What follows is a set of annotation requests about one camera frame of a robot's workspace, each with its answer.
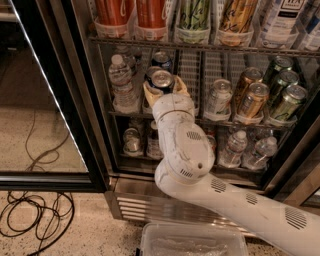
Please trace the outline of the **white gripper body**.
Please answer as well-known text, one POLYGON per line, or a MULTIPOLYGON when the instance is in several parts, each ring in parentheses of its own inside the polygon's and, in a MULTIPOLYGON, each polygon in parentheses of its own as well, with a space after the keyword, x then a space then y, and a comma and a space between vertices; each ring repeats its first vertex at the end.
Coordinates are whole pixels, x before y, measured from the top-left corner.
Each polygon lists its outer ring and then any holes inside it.
POLYGON ((178 121, 195 122, 195 107, 193 100, 182 94, 165 94, 152 107, 156 123, 164 117, 174 117, 178 121))

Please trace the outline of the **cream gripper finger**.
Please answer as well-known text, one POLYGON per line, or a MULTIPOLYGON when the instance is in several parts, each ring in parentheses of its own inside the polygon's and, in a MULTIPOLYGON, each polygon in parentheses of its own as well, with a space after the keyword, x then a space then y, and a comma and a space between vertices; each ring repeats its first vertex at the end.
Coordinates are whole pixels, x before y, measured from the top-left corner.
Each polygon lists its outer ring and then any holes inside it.
POLYGON ((189 97, 190 94, 183 80, 178 75, 174 75, 173 78, 174 78, 173 93, 189 97))
POLYGON ((147 82, 143 83, 143 89, 145 98, 150 107, 153 107, 154 104, 164 95, 161 90, 151 87, 147 82))

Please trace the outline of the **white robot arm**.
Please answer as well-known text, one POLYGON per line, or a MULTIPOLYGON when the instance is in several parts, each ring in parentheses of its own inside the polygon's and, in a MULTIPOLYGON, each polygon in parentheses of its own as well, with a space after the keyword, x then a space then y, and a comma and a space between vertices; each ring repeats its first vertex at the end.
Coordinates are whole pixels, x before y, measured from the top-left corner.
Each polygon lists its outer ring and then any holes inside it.
POLYGON ((320 256, 320 216, 224 182, 194 102, 180 78, 169 94, 143 84, 158 128, 163 159, 155 183, 165 194, 209 209, 291 256, 320 256))

